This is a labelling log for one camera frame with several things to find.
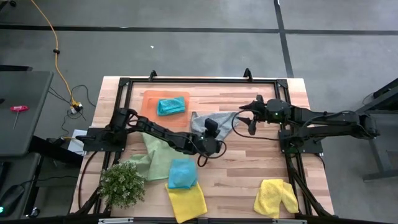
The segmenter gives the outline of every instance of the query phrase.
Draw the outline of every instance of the microfiber cloth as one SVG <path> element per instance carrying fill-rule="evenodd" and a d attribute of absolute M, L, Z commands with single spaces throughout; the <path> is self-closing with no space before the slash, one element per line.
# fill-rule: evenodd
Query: microfiber cloth
<path fill-rule="evenodd" d="M 197 184 L 197 166 L 190 159 L 173 159 L 170 166 L 169 188 L 190 189 Z"/>
<path fill-rule="evenodd" d="M 158 116 L 166 116 L 183 112 L 185 112 L 185 100 L 183 96 L 174 99 L 159 100 L 157 103 Z"/>
<path fill-rule="evenodd" d="M 199 184 L 196 184 L 190 190 L 169 189 L 166 184 L 166 190 L 169 193 L 174 216 L 178 223 L 207 213 L 205 196 Z"/>
<path fill-rule="evenodd" d="M 299 212 L 299 205 L 291 184 L 281 179 L 263 180 L 254 201 L 254 211 L 271 218 L 279 218 L 281 201 L 288 212 Z"/>
<path fill-rule="evenodd" d="M 142 134 L 148 154 L 132 155 L 128 162 L 137 166 L 138 173 L 147 180 L 160 180 L 169 177 L 173 159 L 188 159 L 189 156 L 172 149 L 165 141 L 149 134 Z"/>
<path fill-rule="evenodd" d="M 192 112 L 191 118 L 191 132 L 195 134 L 200 134 L 206 131 L 205 121 L 207 118 L 216 121 L 218 124 L 218 129 L 220 133 L 217 135 L 217 140 L 224 140 L 224 138 L 231 132 L 232 130 L 232 118 L 236 112 L 227 112 L 227 113 L 212 113 L 208 115 L 198 116 L 196 112 Z M 234 120 L 234 127 L 238 125 L 238 119 Z"/>

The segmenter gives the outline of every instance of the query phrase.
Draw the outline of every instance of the teal cloth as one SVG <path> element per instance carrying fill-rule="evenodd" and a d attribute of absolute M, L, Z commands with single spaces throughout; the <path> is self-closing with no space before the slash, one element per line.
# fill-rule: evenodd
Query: teal cloth
<path fill-rule="evenodd" d="M 137 166 L 138 173 L 148 181 L 166 179 L 173 159 L 188 159 L 189 156 L 172 149 L 165 141 L 142 134 L 148 154 L 132 155 L 128 162 Z"/>
<path fill-rule="evenodd" d="M 159 100 L 157 103 L 158 116 L 166 116 L 183 112 L 185 112 L 185 99 L 183 96 L 174 99 Z"/>
<path fill-rule="evenodd" d="M 197 165 L 190 159 L 173 159 L 170 167 L 169 189 L 191 189 L 197 184 Z"/>

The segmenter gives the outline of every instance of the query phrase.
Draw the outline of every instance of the potted plant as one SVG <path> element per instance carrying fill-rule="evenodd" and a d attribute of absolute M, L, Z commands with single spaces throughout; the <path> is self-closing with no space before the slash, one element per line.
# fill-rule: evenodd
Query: potted plant
<path fill-rule="evenodd" d="M 98 193 L 108 205 L 128 208 L 138 200 L 144 201 L 144 181 L 135 164 L 122 162 L 102 171 Z"/>

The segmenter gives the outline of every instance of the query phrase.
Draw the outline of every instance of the light blue cloth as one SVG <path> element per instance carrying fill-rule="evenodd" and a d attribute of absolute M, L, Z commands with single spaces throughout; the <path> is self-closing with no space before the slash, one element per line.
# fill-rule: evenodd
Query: light blue cloth
<path fill-rule="evenodd" d="M 166 116 L 185 112 L 185 99 L 183 96 L 174 99 L 163 99 L 157 103 L 157 115 Z"/>
<path fill-rule="evenodd" d="M 169 189 L 190 189 L 197 184 L 197 166 L 190 159 L 173 159 L 170 166 Z"/>

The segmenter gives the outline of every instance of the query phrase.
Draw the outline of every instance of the gray cloth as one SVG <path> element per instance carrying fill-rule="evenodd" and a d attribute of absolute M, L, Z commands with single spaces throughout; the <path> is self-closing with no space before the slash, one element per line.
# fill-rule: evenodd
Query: gray cloth
<path fill-rule="evenodd" d="M 210 118 L 213 121 L 217 122 L 218 129 L 220 130 L 220 133 L 218 134 L 216 139 L 222 141 L 232 130 L 231 122 L 235 114 L 236 112 L 226 112 L 226 113 L 212 113 L 208 115 L 198 116 L 196 112 L 192 112 L 191 132 L 195 134 L 201 134 L 202 132 L 204 132 L 206 130 L 205 120 L 207 118 Z M 238 119 L 235 119 L 234 127 L 236 127 L 238 123 L 239 123 Z"/>

